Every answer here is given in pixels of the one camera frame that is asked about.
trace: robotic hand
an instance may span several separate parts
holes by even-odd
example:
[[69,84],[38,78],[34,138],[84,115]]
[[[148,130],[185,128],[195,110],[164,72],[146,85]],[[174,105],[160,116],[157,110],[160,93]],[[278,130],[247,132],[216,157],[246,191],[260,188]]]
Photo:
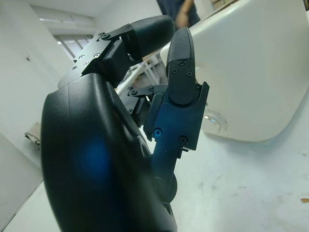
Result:
[[[188,28],[171,41],[168,86],[129,88],[122,101],[114,91],[130,66],[173,34],[168,16],[101,33],[47,96],[42,170],[62,231],[177,231],[170,207],[177,191],[173,172],[182,152],[196,149],[209,91],[205,82],[196,84]],[[141,125],[156,140],[153,154]]]

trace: ceiling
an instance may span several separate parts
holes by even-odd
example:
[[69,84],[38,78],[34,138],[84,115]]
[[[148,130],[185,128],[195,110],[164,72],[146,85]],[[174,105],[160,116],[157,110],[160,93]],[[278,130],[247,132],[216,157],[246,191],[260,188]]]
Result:
[[19,0],[31,5],[42,6],[81,15],[95,17],[113,0]]

